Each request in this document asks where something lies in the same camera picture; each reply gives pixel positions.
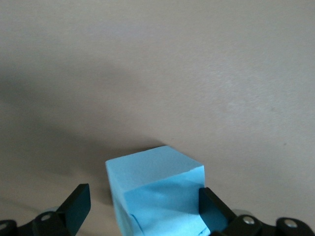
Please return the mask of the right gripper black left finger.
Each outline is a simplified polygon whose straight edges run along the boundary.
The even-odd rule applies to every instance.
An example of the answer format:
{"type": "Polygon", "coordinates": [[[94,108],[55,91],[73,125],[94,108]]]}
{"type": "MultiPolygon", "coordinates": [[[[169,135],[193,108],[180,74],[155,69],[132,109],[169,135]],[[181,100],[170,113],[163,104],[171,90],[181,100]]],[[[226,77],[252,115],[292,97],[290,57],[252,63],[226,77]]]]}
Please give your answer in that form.
{"type": "Polygon", "coordinates": [[[79,184],[55,211],[18,228],[20,236],[75,236],[91,210],[89,185],[79,184]]]}

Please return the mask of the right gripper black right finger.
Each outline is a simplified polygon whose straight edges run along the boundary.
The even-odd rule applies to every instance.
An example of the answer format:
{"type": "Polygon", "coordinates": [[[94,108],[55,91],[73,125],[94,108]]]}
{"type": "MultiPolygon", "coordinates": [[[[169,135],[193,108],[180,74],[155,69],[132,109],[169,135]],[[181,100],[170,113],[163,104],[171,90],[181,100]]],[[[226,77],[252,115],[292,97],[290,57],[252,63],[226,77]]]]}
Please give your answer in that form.
{"type": "Polygon", "coordinates": [[[236,215],[210,188],[200,188],[199,215],[212,236],[257,236],[262,223],[250,215],[236,215]]]}

